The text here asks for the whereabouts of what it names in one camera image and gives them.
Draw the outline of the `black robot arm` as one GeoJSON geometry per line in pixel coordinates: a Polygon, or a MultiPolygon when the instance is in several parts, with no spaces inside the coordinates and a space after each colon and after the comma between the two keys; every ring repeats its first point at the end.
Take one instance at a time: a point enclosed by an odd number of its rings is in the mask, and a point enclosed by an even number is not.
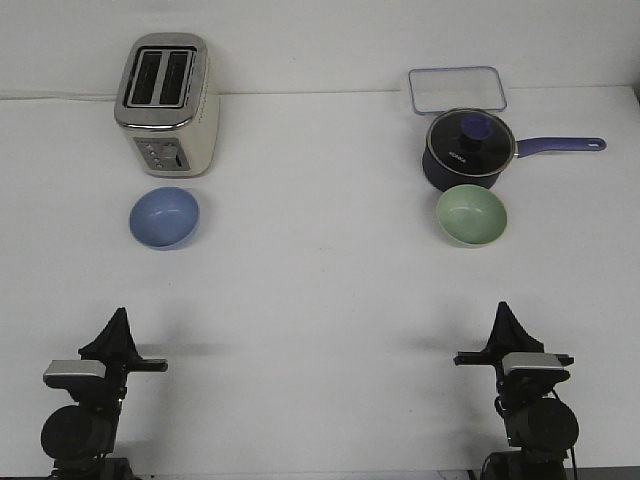
{"type": "Polygon", "coordinates": [[[168,370],[165,359],[145,359],[132,337],[127,310],[116,309],[98,336],[78,350],[79,357],[53,360],[44,384],[64,390],[74,400],[52,413],[41,431],[44,452],[61,469],[96,463],[113,452],[131,373],[168,370]]]}
{"type": "Polygon", "coordinates": [[[540,454],[564,454],[578,439],[579,425],[569,406],[553,395],[570,378],[575,362],[549,353],[519,323],[507,302],[498,303],[485,347],[458,352],[457,366],[491,366],[496,375],[494,408],[503,419],[510,446],[540,454]]]}

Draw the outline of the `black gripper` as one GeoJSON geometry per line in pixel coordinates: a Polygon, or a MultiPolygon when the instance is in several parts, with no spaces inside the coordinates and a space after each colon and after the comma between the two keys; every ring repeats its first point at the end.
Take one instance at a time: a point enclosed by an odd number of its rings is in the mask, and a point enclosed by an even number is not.
{"type": "Polygon", "coordinates": [[[510,306],[500,301],[487,341],[487,347],[478,352],[461,351],[455,355],[456,366],[491,366],[495,370],[496,382],[500,390],[552,390],[558,383],[569,379],[568,367],[574,364],[574,357],[566,353],[552,353],[570,358],[563,371],[556,372],[515,372],[505,375],[502,369],[502,358],[511,352],[543,352],[542,342],[532,337],[519,323],[510,306]],[[509,331],[510,344],[503,346],[504,315],[509,331]]]}
{"type": "Polygon", "coordinates": [[[130,329],[127,310],[119,307],[104,329],[86,347],[78,350],[82,360],[98,360],[106,367],[105,381],[117,395],[125,395],[130,373],[161,373],[168,370],[166,359],[145,359],[138,352],[130,329]],[[116,351],[122,324],[125,350],[116,351]]]}

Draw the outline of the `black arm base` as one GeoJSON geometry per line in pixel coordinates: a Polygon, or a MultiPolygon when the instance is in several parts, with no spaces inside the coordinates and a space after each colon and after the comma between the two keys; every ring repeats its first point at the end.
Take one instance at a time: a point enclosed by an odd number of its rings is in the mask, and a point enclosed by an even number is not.
{"type": "Polygon", "coordinates": [[[83,460],[55,460],[49,479],[135,480],[127,458],[93,457],[83,460]]]}
{"type": "Polygon", "coordinates": [[[481,469],[480,480],[567,480],[561,460],[534,460],[524,452],[494,452],[481,469]]]}

